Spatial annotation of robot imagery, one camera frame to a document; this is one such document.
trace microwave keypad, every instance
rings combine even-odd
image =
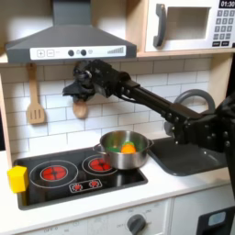
[[[228,47],[233,30],[235,10],[219,10],[212,47]]]

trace microwave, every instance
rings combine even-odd
[[[146,51],[235,47],[235,0],[149,0]]]

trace range hood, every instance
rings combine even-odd
[[[91,0],[53,0],[53,27],[6,44],[8,62],[134,58],[136,45],[91,25]]]

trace stove knob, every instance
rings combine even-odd
[[[135,215],[128,221],[128,228],[133,235],[138,234],[146,226],[145,218],[142,215]]]

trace stove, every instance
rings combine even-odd
[[[28,168],[29,186],[18,194],[20,209],[31,209],[147,184],[137,170],[110,167],[92,149],[19,159]]]

